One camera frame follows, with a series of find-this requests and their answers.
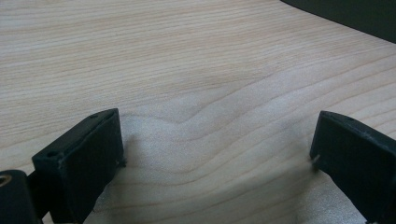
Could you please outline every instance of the light wood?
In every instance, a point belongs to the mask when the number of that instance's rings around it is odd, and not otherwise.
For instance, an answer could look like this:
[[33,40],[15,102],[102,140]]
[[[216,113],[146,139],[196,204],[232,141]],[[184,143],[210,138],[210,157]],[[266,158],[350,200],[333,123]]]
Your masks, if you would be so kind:
[[395,138],[395,87],[396,45],[277,0],[0,3],[0,170],[120,109],[86,223],[363,223],[308,151],[320,110]]

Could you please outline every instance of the wood grain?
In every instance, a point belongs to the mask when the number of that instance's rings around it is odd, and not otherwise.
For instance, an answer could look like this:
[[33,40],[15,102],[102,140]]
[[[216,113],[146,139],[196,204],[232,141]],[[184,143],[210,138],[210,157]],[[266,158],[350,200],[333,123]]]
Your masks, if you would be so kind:
[[128,164],[87,223],[363,223],[307,154],[320,110],[395,138],[395,73],[277,0],[4,0],[0,169],[118,107]]

